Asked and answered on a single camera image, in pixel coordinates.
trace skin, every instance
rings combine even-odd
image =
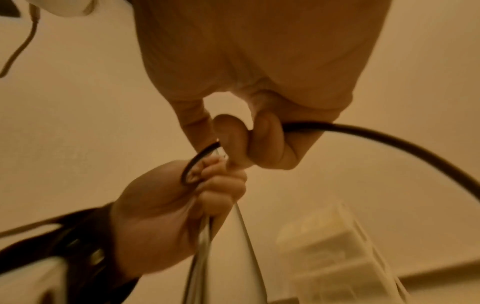
[[[227,169],[220,156],[194,170],[199,183],[184,186],[187,161],[157,167],[134,180],[111,210],[115,256],[125,279],[167,269],[197,250],[202,217],[213,219],[215,236],[246,192],[243,170]]]
[[[135,0],[146,71],[199,151],[220,140],[229,166],[292,169],[319,132],[281,123],[333,122],[379,37],[389,0]],[[248,104],[212,119],[203,98],[230,91]]]

